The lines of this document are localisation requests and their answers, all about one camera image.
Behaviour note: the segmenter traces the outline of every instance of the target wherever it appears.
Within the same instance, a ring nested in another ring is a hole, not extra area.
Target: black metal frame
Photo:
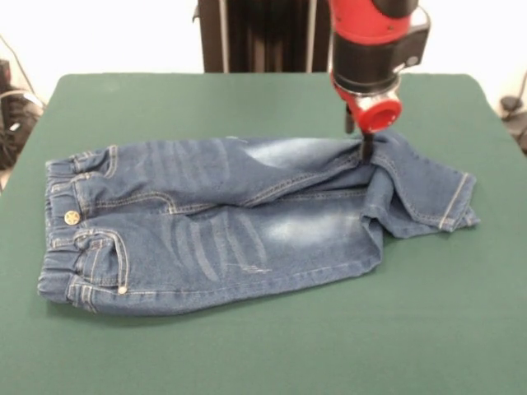
[[[307,0],[226,0],[230,72],[305,72]],[[205,72],[223,72],[219,0],[198,0]],[[331,23],[317,0],[313,72],[326,72]]]

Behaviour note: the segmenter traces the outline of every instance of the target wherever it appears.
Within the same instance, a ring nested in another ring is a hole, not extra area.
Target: green table
[[[109,144],[343,137],[325,75],[95,75],[58,84],[0,199],[0,393],[527,393],[525,158],[464,76],[406,75],[397,129],[476,174],[475,230],[387,240],[371,275],[169,318],[36,294],[44,162]]]

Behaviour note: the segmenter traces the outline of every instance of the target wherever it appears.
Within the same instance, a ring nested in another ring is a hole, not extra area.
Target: black cable
[[[7,50],[9,52],[11,52],[11,54],[13,55],[14,59],[15,59],[15,62],[16,62],[16,65],[18,66],[18,68],[20,69],[20,72],[22,74],[22,76],[24,77],[24,79],[26,80],[26,84],[28,85],[28,87],[30,88],[30,91],[35,93],[35,89],[33,89],[33,85],[31,85],[31,81],[30,79],[27,77],[27,74],[26,74],[26,71],[24,70],[24,68],[22,67],[22,63],[20,63],[20,59],[18,58],[18,56],[16,55],[16,52],[13,50],[13,48],[11,48],[11,46],[7,43],[6,39],[3,38],[3,36],[0,34],[0,41],[3,42],[3,44],[6,46]]]

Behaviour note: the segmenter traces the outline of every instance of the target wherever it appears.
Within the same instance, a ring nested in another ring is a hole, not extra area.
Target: metal button
[[[76,225],[80,220],[81,215],[76,211],[70,210],[64,214],[64,222],[66,222],[68,225]]]

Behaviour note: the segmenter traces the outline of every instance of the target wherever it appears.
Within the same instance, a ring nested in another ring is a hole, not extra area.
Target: blue denim jeans
[[[50,161],[39,292],[91,312],[183,314],[358,277],[380,263],[384,230],[478,223],[471,174],[391,131],[370,163],[358,148],[227,137]]]

